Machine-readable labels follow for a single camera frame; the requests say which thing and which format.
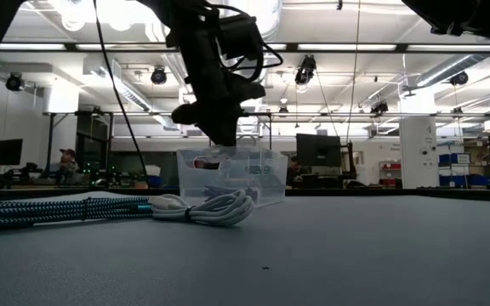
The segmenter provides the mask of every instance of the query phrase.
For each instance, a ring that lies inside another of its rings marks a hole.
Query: desk
[[[195,304],[490,305],[490,202],[288,196],[230,229],[0,231],[0,305]]]

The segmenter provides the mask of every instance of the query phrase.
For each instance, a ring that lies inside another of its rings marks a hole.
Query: black pole
[[[48,150],[47,150],[47,166],[44,168],[46,174],[50,173],[50,157],[52,155],[52,136],[54,133],[54,118],[56,114],[50,114],[50,126],[48,127]]]
[[[271,114],[270,114],[270,150],[271,150]]]
[[[115,124],[115,116],[111,113],[109,114],[109,138],[107,139],[107,151],[105,157],[105,170],[109,172],[109,167],[111,166],[111,149],[112,149],[112,129]]]

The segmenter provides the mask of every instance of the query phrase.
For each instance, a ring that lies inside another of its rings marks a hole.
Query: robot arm
[[[23,2],[0,0],[0,43]],[[213,5],[206,0],[139,2],[152,9],[171,29],[167,45],[181,52],[188,71],[186,81],[197,97],[197,102],[182,105],[173,112],[174,122],[197,125],[217,145],[235,145],[237,119],[242,114],[240,103],[265,95],[264,88],[254,82],[263,68],[263,48],[274,53],[282,64],[282,58],[262,41],[256,19],[238,9]],[[221,19],[220,9],[239,14]],[[253,75],[246,79],[232,73],[243,68],[225,67],[220,54],[228,60],[239,58],[238,63],[245,58],[256,60],[255,67],[244,67],[254,69]]]

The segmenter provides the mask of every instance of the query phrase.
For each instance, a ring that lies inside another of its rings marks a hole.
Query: transparent plastic box
[[[258,146],[177,150],[180,195],[190,205],[245,190],[257,207],[284,200],[288,158]]]

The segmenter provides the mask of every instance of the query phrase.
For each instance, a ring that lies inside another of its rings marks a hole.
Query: ceiling
[[[87,23],[79,31],[68,31],[62,25],[61,13],[52,3],[64,0],[33,1],[22,5],[4,41],[6,43],[96,43],[99,41],[95,25]],[[357,0],[345,1],[341,11],[335,1],[283,0],[282,15],[277,33],[271,43],[465,43],[476,44],[473,36],[449,37],[430,34],[430,27],[398,0],[367,0],[361,3],[360,22]],[[102,23],[105,43],[146,43],[145,25],[136,23],[126,31],[116,31]],[[295,69],[305,54],[284,53],[284,64],[271,68],[266,78],[265,109],[276,111],[280,100],[288,100],[288,109],[299,112],[331,111],[348,113],[368,111],[375,102],[368,100],[378,90],[384,90],[390,111],[398,111],[398,87],[387,82],[404,75],[424,73],[452,58],[451,54],[347,54],[312,53],[316,58],[318,73],[305,93],[297,93],[293,83]],[[96,76],[84,74],[83,65],[87,56],[101,54],[81,52],[0,52],[0,63],[50,64],[71,76],[82,89],[80,103],[99,105],[104,110],[118,110],[112,88],[99,82]],[[164,85],[154,85],[150,75],[155,65],[164,65],[160,53],[111,53],[111,58],[122,67],[122,77],[132,84],[158,110],[171,111],[179,105],[179,83],[171,73]],[[460,88],[438,84],[436,108],[450,111],[455,105],[488,97],[490,94],[490,58],[466,72],[469,83]],[[128,111],[139,111],[128,105]],[[476,105],[467,111],[490,111],[490,101]],[[292,121],[280,118],[280,121]]]

